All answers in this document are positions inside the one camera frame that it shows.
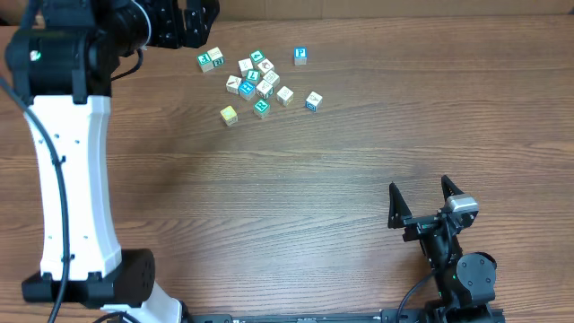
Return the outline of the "green letter wooden block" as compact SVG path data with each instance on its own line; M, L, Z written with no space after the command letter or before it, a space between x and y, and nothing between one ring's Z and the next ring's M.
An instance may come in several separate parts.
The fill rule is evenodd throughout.
M214 64L208 53L203 53L196 57L196 60L203 73L214 69Z

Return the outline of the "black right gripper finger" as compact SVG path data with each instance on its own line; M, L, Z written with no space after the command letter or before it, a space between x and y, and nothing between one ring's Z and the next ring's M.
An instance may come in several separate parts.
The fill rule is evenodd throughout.
M451 196L459 196L464 194L464 192L455 185L455 183L448 177L448 175L443 175L441 177L441 188L445 201L447 201Z
M389 203L388 228L399 229L405 227L404 223L413 216L394 182L389 185Z

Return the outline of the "white hammer picture block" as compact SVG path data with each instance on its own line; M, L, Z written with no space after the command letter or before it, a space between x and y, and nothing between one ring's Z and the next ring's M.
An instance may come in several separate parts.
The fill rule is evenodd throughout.
M230 93L238 94L241 83L242 83L241 77L230 75L226 82L226 90Z

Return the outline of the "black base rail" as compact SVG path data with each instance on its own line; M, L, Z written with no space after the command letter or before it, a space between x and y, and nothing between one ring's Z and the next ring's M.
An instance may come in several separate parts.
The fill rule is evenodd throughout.
M344 314L300 314L278 316L244 316L232 317L230 314L191 315L184 322L188 323L424 323L424 322L492 322L505 323L502 310L488 312L469 312L455 314L451 311L442 319L432 316L423 309L406 309L397 316L397 310L381 310L376 313Z

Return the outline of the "green R wooden block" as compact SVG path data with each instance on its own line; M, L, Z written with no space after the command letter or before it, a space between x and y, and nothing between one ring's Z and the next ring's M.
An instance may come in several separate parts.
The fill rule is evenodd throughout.
M266 100L260 99L254 104L253 110L258 117L265 118L270 112L270 104Z

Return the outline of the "white acorn picture block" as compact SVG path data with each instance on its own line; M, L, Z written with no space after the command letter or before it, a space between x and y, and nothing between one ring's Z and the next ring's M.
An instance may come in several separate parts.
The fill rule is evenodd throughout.
M274 70L274 64L268 58L265 58L257 64L257 69L262 75L266 75Z

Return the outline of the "green L wooden block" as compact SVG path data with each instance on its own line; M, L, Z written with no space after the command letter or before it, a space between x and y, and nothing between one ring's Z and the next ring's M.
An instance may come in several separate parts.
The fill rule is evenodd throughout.
M247 82L257 86L261 81L261 72L256 69L249 69L245 78Z

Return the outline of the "white block with 2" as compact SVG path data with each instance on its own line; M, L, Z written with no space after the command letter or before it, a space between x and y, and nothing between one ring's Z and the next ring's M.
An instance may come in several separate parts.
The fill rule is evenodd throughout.
M207 54L211 58L214 67L218 67L225 63L224 55L218 47L208 50Z

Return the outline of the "white block blue side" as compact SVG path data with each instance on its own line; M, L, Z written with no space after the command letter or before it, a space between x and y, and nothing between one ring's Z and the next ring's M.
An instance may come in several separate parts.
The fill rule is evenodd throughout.
M307 99L305 99L305 107L313 112L316 112L322 101L323 97L320 94L311 92Z

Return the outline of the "white pretzel picture block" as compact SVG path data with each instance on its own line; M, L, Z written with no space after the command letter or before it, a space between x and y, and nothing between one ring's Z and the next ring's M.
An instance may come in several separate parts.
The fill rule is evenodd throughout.
M274 88L277 87L280 83L280 76L275 71L271 70L267 72L263 79L269 82Z

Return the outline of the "white pineapple wooden block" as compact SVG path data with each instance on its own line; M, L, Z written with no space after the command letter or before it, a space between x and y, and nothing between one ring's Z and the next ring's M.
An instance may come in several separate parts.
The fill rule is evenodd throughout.
M287 107L293 100L294 92L287 86L283 86L277 93L276 99L284 106Z

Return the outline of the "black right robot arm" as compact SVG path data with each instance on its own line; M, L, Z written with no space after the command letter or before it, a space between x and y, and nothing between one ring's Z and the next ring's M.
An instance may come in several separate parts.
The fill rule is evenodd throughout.
M445 204L434 215L414 217L398 186L389 185L387 226L403 229L405 242L417 241L430 265L430 273L412 287L401 300L395 315L399 322L411 296L434 280L439 298L417 311L420 322L502 322L494 311L497 262L485 252L464 254L457 239L472 226L479 213L478 202L458 188L446 175L441 177Z

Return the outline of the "yellow G wooden block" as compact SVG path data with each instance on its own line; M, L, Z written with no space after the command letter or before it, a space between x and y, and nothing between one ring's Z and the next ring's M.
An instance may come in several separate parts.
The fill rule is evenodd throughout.
M238 114L232 106L227 106L226 108L222 109L220 114L227 126L231 126L238 121Z

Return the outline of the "blue H wooden block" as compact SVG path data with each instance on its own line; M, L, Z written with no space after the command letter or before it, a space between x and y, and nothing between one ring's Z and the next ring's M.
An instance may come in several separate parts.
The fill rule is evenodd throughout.
M243 81L239 86L239 96L250 101L256 94L256 86L248 81Z

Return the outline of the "blue P wooden block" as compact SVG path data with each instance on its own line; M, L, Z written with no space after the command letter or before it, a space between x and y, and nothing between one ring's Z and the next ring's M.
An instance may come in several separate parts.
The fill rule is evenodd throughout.
M293 61L295 65L306 65L308 51L305 47L296 47L293 51Z

